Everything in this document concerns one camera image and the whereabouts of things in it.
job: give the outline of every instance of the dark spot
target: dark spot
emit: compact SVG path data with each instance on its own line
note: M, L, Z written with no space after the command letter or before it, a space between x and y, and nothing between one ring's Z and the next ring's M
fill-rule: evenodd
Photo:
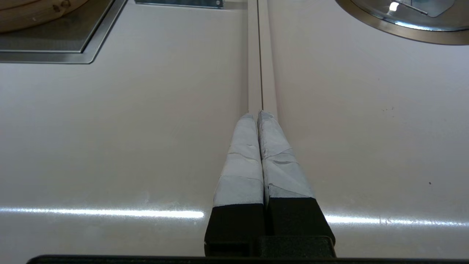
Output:
M70 6L72 6L72 4L70 3L70 0L65 0L65 1L62 1L61 6L63 8L69 8Z

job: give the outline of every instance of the metal plate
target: metal plate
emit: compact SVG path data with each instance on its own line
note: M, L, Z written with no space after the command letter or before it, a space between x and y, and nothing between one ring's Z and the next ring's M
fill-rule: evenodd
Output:
M0 34L0 52L81 53L112 3L88 1L57 20Z
M223 8L223 0L135 0L137 4Z
M351 0L371 15L387 22L428 31L469 29L469 1L437 2Z
M443 45L468 45L469 44L469 30L463 31L425 31L418 29L411 29L404 26L399 26L384 20L381 20L366 11L363 11L351 0L336 0L336 2L356 19L363 23L377 28L381 31L403 37L406 39L413 39L421 42L428 42Z
M66 22L62 23L67 24L70 23L70 21L83 21L89 14L94 13L94 11L91 11L93 7L105 6L108 11L106 13L106 9L101 9L102 15L99 17L101 18L101 23L99 23L98 19L94 23L89 23L88 27L83 25L68 25L67 28L69 31L71 28L73 28L74 30L83 32L75 35L75 38L71 33L67 33L66 36L69 37L68 39L65 38L62 40L57 40L60 39L58 35L49 35L48 37L46 37L46 39L38 40L37 43L40 43L42 45L46 45L46 43L49 43L51 45L53 43L52 46L55 49L54 51L51 51L49 49L42 50L41 52L39 52L36 48L36 52L30 52L32 49L30 49L29 52L25 52L24 50L20 52L0 52L0 62L66 64L88 64L93 62L94 58L98 54L99 49L103 45L106 36L111 30L112 25L116 21L117 17L119 16L119 13L122 11L127 0L113 0L113 3L110 7L108 7L109 0L102 1L100 4L98 4L97 2L101 1L89 1L89 3L85 4L86 6L83 6L84 9L78 9L70 13L70 15L74 16L75 20L69 18L68 15L64 16L67 18L67 20L65 20Z

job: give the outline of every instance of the white surface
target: white surface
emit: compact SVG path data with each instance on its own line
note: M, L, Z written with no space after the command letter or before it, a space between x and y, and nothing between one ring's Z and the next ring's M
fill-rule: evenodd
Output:
M203 256L247 12L129 0L91 65L0 64L0 262Z
M246 114L234 128L213 206L250 203L264 203L264 179L256 122Z
M259 144L264 169L265 200L271 198L313 197L314 193L306 180L293 150L275 117L260 112Z
M469 46L386 34L333 0L269 12L278 118L337 255L469 258Z

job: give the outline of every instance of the stainless steel frame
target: stainless steel frame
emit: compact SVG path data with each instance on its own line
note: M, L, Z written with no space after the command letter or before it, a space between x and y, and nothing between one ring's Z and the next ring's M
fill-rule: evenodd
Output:
M101 21L82 53L0 53L0 62L6 63L61 63L89 64L92 63L101 49L106 37L119 17L127 0L114 0L105 17Z
M224 0L135 0L136 4L143 5L163 5L198 8L223 8Z
M351 0L336 0L336 2L347 13L363 23L399 37L442 45L469 45L469 30L442 32L411 29L386 22L370 15L356 6Z

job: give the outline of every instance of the bamboo steamer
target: bamboo steamer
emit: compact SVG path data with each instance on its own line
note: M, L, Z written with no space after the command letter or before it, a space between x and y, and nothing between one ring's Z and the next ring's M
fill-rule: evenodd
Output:
M38 0L0 0L0 10L15 8Z
M47 23L79 8L88 0L6 0L20 6L0 10L0 33Z

